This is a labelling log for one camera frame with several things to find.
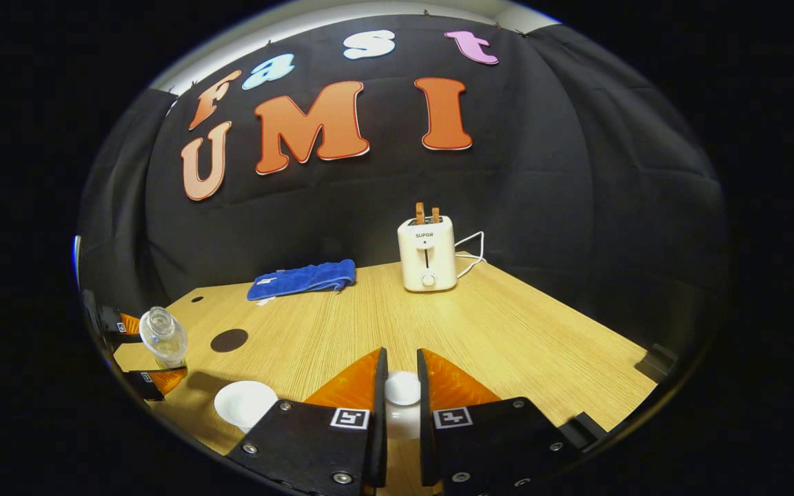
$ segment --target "white toaster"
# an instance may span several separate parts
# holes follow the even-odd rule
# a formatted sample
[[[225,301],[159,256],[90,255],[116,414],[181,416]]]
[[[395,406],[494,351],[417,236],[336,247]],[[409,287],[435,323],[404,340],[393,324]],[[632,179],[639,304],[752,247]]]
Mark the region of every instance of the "white toaster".
[[[397,228],[403,286],[410,291],[440,291],[455,286],[455,235],[447,216],[407,220]]]

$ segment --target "black hole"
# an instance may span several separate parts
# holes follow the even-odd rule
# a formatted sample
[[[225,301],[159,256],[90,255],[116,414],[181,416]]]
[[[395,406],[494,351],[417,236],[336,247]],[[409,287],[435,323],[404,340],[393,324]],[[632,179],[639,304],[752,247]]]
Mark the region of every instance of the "black hole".
[[[247,331],[243,329],[229,329],[218,333],[210,342],[210,348],[219,353],[234,351],[247,342]]]

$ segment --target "white wall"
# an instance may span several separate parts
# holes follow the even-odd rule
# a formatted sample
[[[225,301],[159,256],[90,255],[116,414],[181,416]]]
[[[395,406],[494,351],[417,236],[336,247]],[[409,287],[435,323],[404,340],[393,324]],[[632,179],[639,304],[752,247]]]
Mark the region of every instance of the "white wall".
[[[226,63],[299,32],[343,20],[390,14],[420,14],[469,19],[528,32],[557,21],[507,0],[428,0],[427,3],[299,0],[268,10],[230,28],[158,76],[151,87],[182,94]]]

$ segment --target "toaster knob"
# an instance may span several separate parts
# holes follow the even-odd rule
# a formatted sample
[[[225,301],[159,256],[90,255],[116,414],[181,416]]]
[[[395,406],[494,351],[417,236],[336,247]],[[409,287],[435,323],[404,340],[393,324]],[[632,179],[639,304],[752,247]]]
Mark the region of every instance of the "toaster knob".
[[[437,284],[437,276],[432,273],[426,273],[422,276],[422,285],[425,285],[427,288]]]

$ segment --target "blue cloth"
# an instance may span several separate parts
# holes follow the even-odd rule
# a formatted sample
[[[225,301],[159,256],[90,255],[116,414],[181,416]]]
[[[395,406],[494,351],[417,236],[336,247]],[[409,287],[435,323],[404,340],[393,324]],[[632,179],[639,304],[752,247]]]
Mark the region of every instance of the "blue cloth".
[[[318,266],[308,266],[281,272],[266,273],[256,277],[250,291],[249,301],[270,298],[270,296],[292,295],[306,291],[331,289],[340,291],[354,284],[356,270],[353,260],[328,262]]]

